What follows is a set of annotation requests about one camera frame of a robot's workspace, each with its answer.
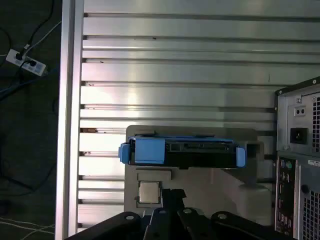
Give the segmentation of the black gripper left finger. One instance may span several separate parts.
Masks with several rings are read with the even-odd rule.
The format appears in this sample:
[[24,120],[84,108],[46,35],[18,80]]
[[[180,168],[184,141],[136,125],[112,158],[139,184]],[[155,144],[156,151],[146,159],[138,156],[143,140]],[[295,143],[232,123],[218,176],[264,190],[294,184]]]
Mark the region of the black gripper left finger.
[[97,223],[68,240],[168,240],[171,236],[173,193],[161,191],[162,207],[151,215],[140,216],[132,211],[119,213]]

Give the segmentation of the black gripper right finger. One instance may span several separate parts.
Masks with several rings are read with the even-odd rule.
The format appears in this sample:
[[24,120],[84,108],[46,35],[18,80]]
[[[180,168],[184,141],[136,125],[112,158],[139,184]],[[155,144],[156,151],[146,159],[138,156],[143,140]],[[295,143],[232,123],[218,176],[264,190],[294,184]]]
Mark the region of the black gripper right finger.
[[172,209],[176,210],[191,240],[286,240],[287,235],[227,211],[206,217],[186,207],[183,189],[172,190]]

